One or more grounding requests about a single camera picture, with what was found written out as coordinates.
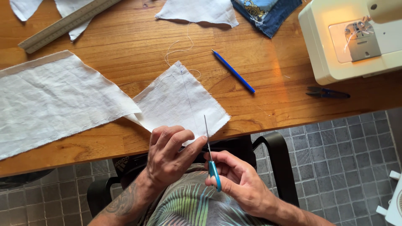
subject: white fabric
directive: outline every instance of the white fabric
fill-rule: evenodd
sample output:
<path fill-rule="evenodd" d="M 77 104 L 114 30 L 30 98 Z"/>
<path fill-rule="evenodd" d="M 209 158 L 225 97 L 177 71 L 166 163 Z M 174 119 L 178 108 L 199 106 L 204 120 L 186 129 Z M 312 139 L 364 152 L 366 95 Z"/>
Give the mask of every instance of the white fabric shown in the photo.
<path fill-rule="evenodd" d="M 68 50 L 0 71 L 0 160 L 141 112 Z"/>
<path fill-rule="evenodd" d="M 10 0 L 11 8 L 14 14 L 21 20 L 28 20 L 38 9 L 43 0 Z M 90 3 L 93 0 L 55 0 L 57 10 L 62 17 L 66 17 L 77 9 Z M 92 19 L 86 21 L 82 25 L 74 28 L 69 32 L 70 40 L 74 41 L 88 27 Z"/>
<path fill-rule="evenodd" d="M 21 21 L 27 21 L 38 9 L 43 0 L 10 0 L 14 14 Z"/>
<path fill-rule="evenodd" d="M 162 125 L 181 125 L 191 130 L 197 139 L 207 135 L 204 114 L 209 136 L 216 133 L 230 119 L 221 105 L 180 61 L 156 78 L 133 100 L 142 113 L 125 117 L 149 131 Z"/>
<path fill-rule="evenodd" d="M 230 0 L 168 0 L 156 14 L 159 19 L 180 19 L 197 23 L 239 25 Z"/>

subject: hand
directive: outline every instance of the hand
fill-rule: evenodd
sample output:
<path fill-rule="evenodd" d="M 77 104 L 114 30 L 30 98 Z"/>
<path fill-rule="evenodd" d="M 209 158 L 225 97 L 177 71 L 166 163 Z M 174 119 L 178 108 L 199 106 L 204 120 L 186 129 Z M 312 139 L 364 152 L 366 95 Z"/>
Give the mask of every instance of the hand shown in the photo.
<path fill-rule="evenodd" d="M 267 218 L 267 215 L 276 214 L 280 200 L 269 191 L 250 164 L 228 151 L 211 152 L 211 155 L 224 193 L 232 196 L 252 216 Z M 208 169 L 209 153 L 205 153 L 204 158 Z M 217 186 L 215 177 L 207 177 L 205 184 Z"/>
<path fill-rule="evenodd" d="M 207 137 L 201 136 L 178 152 L 184 142 L 193 139 L 193 132 L 179 125 L 152 131 L 145 172 L 155 187 L 165 188 L 183 176 L 207 142 Z"/>

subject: person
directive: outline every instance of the person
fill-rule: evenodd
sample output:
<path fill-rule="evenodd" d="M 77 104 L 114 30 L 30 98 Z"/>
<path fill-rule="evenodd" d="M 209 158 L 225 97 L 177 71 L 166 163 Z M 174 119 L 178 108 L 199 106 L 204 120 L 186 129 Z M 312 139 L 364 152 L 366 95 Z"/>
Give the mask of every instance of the person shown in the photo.
<path fill-rule="evenodd" d="M 207 172 L 209 154 L 205 164 L 193 164 L 207 138 L 179 151 L 193 139 L 181 126 L 154 129 L 145 169 L 89 226 L 334 226 L 277 198 L 254 167 L 225 150 L 212 152 L 222 185 L 217 192 Z"/>

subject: wooden table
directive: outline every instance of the wooden table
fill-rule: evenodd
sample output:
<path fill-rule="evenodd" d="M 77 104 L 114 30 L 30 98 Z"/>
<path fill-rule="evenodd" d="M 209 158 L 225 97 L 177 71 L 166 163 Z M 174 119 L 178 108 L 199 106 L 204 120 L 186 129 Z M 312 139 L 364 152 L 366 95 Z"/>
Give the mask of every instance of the wooden table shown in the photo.
<path fill-rule="evenodd" d="M 21 23 L 9 2 L 0 2 L 0 68 L 17 65 L 62 50 L 116 83 L 130 97 L 168 69 L 164 56 L 191 46 L 187 23 L 157 20 L 164 0 L 123 0 L 96 16 L 71 43 L 67 34 L 33 54 L 17 44 L 60 19 L 53 0 L 44 0 L 36 13 Z M 356 78 L 326 87 L 351 94 L 350 99 L 316 99 L 305 94 L 317 86 L 297 16 L 303 5 L 279 28 L 273 39 L 255 30 L 236 12 L 240 25 L 190 24 L 194 47 L 169 56 L 188 69 L 232 116 L 212 140 L 293 127 L 402 106 L 401 72 Z M 250 94 L 215 59 L 219 52 L 256 90 Z M 144 153 L 150 133 L 121 118 L 0 161 L 0 177 L 80 162 Z"/>

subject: sewing machine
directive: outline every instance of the sewing machine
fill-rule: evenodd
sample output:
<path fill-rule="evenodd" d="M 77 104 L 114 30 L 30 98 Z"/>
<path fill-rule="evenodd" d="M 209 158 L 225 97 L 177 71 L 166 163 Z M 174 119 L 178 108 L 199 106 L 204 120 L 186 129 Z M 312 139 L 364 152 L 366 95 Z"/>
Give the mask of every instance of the sewing machine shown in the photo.
<path fill-rule="evenodd" d="M 402 0 L 312 0 L 299 22 L 321 85 L 402 69 Z"/>

